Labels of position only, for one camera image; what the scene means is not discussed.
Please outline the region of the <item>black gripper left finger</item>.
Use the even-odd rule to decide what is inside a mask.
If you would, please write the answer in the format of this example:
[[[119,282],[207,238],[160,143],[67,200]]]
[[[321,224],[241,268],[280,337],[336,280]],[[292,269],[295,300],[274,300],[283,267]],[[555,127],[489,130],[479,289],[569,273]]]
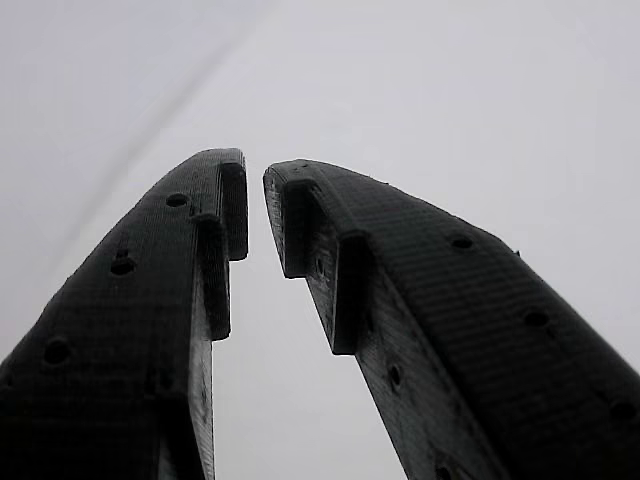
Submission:
[[[213,478],[212,345],[247,253],[241,151],[159,180],[2,362],[2,477]]]

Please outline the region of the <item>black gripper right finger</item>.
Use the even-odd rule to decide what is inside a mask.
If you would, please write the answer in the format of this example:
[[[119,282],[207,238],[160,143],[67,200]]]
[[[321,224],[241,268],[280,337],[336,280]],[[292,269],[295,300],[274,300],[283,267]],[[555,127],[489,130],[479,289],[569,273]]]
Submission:
[[[499,238],[371,177],[271,165],[284,275],[410,479],[635,479],[639,376]]]

